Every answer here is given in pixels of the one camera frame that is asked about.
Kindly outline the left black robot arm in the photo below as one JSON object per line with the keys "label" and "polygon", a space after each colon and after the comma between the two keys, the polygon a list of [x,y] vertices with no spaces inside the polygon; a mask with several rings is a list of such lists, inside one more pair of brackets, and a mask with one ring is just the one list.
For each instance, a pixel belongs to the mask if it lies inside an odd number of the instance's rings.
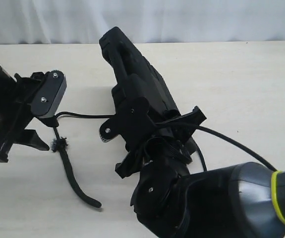
{"label": "left black robot arm", "polygon": [[30,103],[46,76],[43,72],[34,72],[30,77],[19,74],[11,77],[0,65],[0,163],[8,162],[13,144],[41,151],[50,149],[35,130],[26,128],[34,118]]}

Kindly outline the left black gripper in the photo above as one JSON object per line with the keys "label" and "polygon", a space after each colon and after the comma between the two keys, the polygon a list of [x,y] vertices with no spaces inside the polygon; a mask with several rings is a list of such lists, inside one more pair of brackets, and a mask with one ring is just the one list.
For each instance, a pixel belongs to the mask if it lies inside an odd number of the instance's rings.
{"label": "left black gripper", "polygon": [[3,115],[0,118],[0,163],[8,162],[8,153],[13,144],[21,144],[40,151],[50,147],[37,134],[36,130],[25,129],[35,117],[31,103],[45,84],[46,74],[33,72],[29,77],[15,73],[11,78],[14,84],[6,87]]}

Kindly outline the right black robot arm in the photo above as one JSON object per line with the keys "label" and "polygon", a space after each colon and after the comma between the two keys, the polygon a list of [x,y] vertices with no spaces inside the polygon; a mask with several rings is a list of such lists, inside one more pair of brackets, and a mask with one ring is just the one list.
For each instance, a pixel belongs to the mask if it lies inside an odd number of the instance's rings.
{"label": "right black robot arm", "polygon": [[204,114],[149,112],[129,106],[111,120],[128,148],[116,172],[139,173],[130,205],[141,224],[160,238],[285,236],[285,171],[259,160],[193,174],[186,145],[195,130],[210,132]]}

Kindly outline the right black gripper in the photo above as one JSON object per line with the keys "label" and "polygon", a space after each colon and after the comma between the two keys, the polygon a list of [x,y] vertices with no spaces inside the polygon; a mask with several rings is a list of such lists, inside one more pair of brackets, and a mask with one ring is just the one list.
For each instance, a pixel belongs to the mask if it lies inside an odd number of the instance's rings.
{"label": "right black gripper", "polygon": [[163,127],[161,129],[156,129],[153,122],[140,125],[142,137],[133,146],[126,142],[128,154],[116,164],[115,172],[123,179],[142,171],[150,162],[161,162],[169,164],[180,176],[189,175],[187,165],[192,162],[194,153],[191,134],[205,120],[204,113],[195,106],[187,114],[157,123],[158,127]]}

